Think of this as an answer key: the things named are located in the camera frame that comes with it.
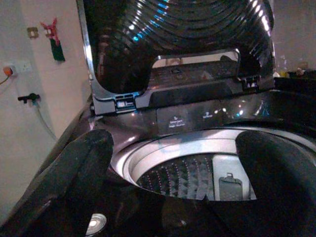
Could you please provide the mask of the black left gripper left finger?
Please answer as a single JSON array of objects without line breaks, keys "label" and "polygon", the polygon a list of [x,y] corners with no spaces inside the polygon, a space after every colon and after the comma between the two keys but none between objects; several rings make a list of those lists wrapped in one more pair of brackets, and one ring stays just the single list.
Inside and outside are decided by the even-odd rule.
[{"label": "black left gripper left finger", "polygon": [[2,237],[83,237],[113,154],[111,134],[87,132],[35,177],[0,228]]}]

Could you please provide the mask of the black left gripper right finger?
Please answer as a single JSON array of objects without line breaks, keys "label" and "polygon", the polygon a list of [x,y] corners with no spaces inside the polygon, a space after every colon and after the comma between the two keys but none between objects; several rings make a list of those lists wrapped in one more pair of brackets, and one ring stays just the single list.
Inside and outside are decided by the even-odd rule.
[{"label": "black left gripper right finger", "polygon": [[236,139],[237,154],[256,199],[214,202],[213,211],[236,237],[313,237],[316,234],[316,167],[290,142],[248,131]]}]

